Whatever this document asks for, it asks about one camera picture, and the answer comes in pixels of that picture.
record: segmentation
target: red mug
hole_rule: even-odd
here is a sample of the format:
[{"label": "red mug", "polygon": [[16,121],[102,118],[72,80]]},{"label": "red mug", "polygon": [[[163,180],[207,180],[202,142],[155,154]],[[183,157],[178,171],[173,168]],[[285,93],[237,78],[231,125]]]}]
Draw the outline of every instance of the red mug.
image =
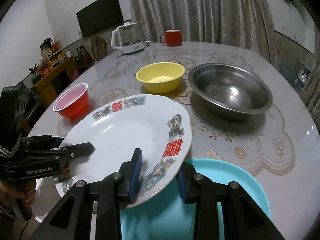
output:
[{"label": "red mug", "polygon": [[[161,41],[161,37],[165,36],[165,41]],[[180,30],[168,30],[160,36],[160,43],[167,44],[168,46],[182,45],[182,36]]]}]

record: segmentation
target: turquoise tray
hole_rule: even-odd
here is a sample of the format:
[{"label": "turquoise tray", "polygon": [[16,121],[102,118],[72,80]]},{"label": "turquoise tray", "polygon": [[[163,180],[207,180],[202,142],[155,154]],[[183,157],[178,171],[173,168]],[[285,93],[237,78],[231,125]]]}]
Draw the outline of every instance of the turquoise tray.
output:
[{"label": "turquoise tray", "polygon": [[[237,181],[270,218],[267,196],[257,180],[247,171],[225,161],[213,159],[188,160],[198,173],[212,181],[228,184]],[[189,240],[193,237],[195,204],[185,205],[176,180],[147,202],[120,212],[122,238],[138,240]],[[224,239],[222,209],[218,203],[220,239]]]}]

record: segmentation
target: television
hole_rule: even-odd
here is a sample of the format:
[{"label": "television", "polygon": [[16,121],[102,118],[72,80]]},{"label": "television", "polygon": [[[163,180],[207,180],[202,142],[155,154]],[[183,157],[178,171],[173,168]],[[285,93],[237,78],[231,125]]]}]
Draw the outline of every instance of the television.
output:
[{"label": "television", "polygon": [[119,0],[97,0],[77,12],[83,37],[123,24]]}]

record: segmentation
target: pink object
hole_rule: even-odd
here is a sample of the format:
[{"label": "pink object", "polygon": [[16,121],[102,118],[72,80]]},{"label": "pink object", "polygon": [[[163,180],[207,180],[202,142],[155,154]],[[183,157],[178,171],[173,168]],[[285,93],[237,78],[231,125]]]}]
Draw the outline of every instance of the pink object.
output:
[{"label": "pink object", "polygon": [[78,119],[88,108],[88,84],[81,83],[63,92],[55,101],[52,110],[69,119]]},{"label": "pink object", "polygon": [[72,80],[75,81],[79,76],[80,75],[79,75],[78,71],[75,70],[73,75],[72,75]]}]

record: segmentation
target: metal bowl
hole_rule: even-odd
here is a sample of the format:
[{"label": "metal bowl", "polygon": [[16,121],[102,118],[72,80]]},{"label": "metal bowl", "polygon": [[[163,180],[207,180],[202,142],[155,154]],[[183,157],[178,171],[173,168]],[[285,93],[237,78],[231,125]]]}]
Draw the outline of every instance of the metal bowl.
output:
[{"label": "metal bowl", "polygon": [[202,64],[188,75],[193,90],[217,115],[229,120],[247,120],[266,112],[272,104],[267,85],[255,74],[226,64]]}]

